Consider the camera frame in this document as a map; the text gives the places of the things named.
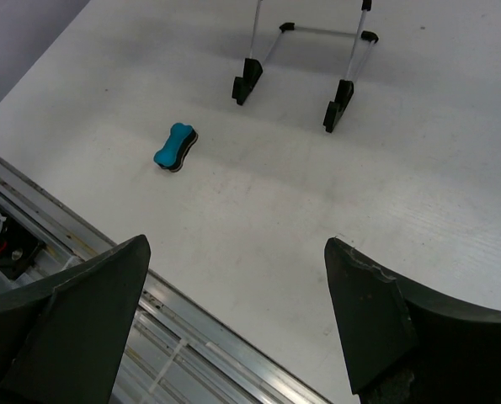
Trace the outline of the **blue bone-shaped eraser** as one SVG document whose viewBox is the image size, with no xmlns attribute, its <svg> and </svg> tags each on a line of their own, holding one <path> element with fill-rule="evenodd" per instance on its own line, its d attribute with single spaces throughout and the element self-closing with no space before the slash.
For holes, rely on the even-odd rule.
<svg viewBox="0 0 501 404">
<path fill-rule="evenodd" d="M 184 164 L 189 149 L 198 138 L 198 133 L 192 125 L 174 124 L 163 147 L 155 153 L 153 161 L 163 170 L 178 172 Z"/>
</svg>

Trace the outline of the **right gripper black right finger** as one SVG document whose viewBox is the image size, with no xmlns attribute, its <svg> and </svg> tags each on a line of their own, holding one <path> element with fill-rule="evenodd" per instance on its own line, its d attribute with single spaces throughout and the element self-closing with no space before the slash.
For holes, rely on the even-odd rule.
<svg viewBox="0 0 501 404">
<path fill-rule="evenodd" d="M 324 260 L 361 402 L 501 403 L 501 311 L 433 290 L 336 237 Z"/>
</svg>

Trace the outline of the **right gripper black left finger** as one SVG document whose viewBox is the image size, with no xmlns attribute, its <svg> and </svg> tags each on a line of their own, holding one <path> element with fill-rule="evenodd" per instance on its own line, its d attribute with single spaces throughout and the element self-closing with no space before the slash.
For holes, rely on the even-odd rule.
<svg viewBox="0 0 501 404">
<path fill-rule="evenodd" d="M 106 403 L 146 280 L 143 235 L 0 294 L 0 403 Z"/>
</svg>

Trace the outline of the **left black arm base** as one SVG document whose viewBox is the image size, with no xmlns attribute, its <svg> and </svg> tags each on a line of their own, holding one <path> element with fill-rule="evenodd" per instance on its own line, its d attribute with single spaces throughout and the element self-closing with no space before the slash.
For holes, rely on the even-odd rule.
<svg viewBox="0 0 501 404">
<path fill-rule="evenodd" d="M 45 247 L 37 236 L 0 207 L 0 272 L 15 281 Z"/>
</svg>

